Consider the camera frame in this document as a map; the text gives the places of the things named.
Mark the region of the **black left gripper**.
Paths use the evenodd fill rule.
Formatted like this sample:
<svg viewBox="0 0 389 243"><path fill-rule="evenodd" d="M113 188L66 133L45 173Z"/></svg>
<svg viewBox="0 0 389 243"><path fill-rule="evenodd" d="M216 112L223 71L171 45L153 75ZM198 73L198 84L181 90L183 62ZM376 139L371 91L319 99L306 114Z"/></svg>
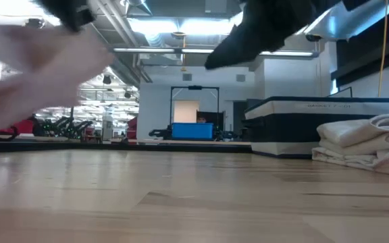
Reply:
<svg viewBox="0 0 389 243"><path fill-rule="evenodd" d="M79 32L82 27L95 20L88 0L34 0L49 13L63 20L63 25L71 32Z"/></svg>

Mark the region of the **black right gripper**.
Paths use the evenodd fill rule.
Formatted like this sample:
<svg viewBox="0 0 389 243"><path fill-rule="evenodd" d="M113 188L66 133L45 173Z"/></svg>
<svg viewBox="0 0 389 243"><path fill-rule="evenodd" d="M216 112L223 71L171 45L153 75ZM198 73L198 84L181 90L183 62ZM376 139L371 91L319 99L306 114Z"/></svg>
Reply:
<svg viewBox="0 0 389 243"><path fill-rule="evenodd" d="M306 26L317 12L312 0L242 0L242 22L210 53L207 70L254 60L262 51L276 51L284 40Z"/></svg>

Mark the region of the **plain beige towel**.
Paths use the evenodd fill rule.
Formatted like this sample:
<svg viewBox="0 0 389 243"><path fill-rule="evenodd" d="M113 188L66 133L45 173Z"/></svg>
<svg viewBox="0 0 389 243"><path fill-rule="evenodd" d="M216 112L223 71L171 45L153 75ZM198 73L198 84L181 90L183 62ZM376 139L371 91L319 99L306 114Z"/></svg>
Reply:
<svg viewBox="0 0 389 243"><path fill-rule="evenodd" d="M0 25L0 61L18 71L0 81L0 129L40 109L76 105L78 87L113 60L89 30Z"/></svg>

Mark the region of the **navy blue fabric basket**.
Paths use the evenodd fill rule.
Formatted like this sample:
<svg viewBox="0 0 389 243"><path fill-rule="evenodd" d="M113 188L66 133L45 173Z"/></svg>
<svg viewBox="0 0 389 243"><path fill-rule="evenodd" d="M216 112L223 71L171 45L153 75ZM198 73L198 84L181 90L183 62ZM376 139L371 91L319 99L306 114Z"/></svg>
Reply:
<svg viewBox="0 0 389 243"><path fill-rule="evenodd" d="M318 126L383 114L389 114L389 98L270 97L249 107L242 122L255 154L310 159Z"/></svg>

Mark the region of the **cream towel thin grey plaid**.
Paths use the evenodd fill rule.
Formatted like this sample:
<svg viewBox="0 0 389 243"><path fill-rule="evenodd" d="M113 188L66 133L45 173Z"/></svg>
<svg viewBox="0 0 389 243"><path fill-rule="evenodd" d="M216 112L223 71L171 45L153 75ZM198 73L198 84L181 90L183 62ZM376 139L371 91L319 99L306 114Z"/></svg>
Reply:
<svg viewBox="0 0 389 243"><path fill-rule="evenodd" d="M341 155L371 155L389 149L389 115L317 127L319 145Z"/></svg>

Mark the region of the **ceiling dome fixture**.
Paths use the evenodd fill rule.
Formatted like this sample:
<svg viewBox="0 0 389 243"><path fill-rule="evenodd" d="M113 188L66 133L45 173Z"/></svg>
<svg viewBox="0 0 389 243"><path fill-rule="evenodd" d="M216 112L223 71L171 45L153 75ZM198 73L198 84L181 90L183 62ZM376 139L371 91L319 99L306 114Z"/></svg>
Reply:
<svg viewBox="0 0 389 243"><path fill-rule="evenodd" d="M25 27L34 28L34 29L41 29L45 27L45 21L44 19L40 18L28 18L24 22Z"/></svg>

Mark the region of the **long ceiling light bar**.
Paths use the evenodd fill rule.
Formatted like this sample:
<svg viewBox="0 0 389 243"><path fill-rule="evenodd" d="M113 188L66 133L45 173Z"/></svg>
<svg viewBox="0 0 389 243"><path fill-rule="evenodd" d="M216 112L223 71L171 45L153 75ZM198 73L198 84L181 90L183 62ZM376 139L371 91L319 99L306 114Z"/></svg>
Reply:
<svg viewBox="0 0 389 243"><path fill-rule="evenodd" d="M187 48L114 48L116 53L162 53L162 54L210 54L213 49L187 49ZM262 56L280 57L315 57L319 53L304 51L263 51Z"/></svg>

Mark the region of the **blue plastic bin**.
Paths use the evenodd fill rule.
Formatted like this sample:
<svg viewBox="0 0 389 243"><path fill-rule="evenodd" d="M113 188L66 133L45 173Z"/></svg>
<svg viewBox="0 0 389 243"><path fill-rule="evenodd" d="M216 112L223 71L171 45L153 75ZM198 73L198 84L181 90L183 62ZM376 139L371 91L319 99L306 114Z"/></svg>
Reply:
<svg viewBox="0 0 389 243"><path fill-rule="evenodd" d="M212 140L211 123L173 123L172 138L180 140Z"/></svg>

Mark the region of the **distant black robot arms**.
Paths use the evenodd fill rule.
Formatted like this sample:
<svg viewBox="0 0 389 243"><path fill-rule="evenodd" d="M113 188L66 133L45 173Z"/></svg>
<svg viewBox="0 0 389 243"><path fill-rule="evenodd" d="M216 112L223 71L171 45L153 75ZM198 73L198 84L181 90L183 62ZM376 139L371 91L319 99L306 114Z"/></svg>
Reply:
<svg viewBox="0 0 389 243"><path fill-rule="evenodd" d="M65 137L80 140L83 137L85 129L92 124L93 121L88 120L75 124L73 117L62 117L55 122L52 122L50 119L46 119L34 124L32 133L35 136Z"/></svg>

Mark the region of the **red panel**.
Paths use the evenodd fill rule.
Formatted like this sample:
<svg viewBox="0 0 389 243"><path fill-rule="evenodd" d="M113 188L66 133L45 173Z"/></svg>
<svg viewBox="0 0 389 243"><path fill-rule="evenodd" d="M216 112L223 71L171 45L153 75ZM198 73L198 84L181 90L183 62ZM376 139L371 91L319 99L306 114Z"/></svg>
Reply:
<svg viewBox="0 0 389 243"><path fill-rule="evenodd" d="M136 139L138 118L134 117L127 122L126 137L130 139Z"/></svg>

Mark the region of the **red box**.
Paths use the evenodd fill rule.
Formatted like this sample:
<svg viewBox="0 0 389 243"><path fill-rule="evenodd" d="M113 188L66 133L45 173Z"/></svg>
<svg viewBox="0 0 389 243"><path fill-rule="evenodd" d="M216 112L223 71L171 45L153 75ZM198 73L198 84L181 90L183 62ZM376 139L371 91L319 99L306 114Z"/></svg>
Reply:
<svg viewBox="0 0 389 243"><path fill-rule="evenodd" d="M20 135L20 134L32 134L35 122L33 119L24 119L15 123L9 128L0 130L0 134L4 135Z"/></svg>

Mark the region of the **black gantry frame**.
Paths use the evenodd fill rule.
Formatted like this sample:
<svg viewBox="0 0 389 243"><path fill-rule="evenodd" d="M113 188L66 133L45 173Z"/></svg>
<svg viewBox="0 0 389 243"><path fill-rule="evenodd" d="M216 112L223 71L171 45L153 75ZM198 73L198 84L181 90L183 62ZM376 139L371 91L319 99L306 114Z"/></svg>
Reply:
<svg viewBox="0 0 389 243"><path fill-rule="evenodd" d="M169 126L173 122L173 99L174 99L174 89L187 89L187 90L203 90L203 89L211 89L216 90L216 101L217 101L217 111L216 111L216 123L215 123L215 130L220 130L220 123L219 123L219 114L220 114L220 87L216 86L200 86L200 85L190 85L190 86L171 86L170 87L170 115L169 115Z"/></svg>

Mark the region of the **silver ventilation duct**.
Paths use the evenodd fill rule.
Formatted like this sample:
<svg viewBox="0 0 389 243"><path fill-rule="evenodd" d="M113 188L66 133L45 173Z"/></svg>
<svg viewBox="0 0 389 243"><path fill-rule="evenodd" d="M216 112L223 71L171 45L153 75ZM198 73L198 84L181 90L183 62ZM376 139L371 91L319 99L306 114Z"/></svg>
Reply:
<svg viewBox="0 0 389 243"><path fill-rule="evenodd" d="M338 0L298 34L319 35L329 41L348 40L389 14L389 0Z"/></svg>

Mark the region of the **black aluminium table frame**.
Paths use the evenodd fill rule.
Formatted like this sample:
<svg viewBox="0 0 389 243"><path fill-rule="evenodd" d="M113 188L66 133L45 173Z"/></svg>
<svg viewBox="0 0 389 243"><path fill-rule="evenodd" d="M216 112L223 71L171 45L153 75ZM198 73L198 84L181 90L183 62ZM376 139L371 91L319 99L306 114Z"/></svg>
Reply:
<svg viewBox="0 0 389 243"><path fill-rule="evenodd" d="M102 151L155 151L193 153L252 153L250 145L129 145L87 144L76 142L0 142L0 153L58 151L58 150L102 150Z"/></svg>

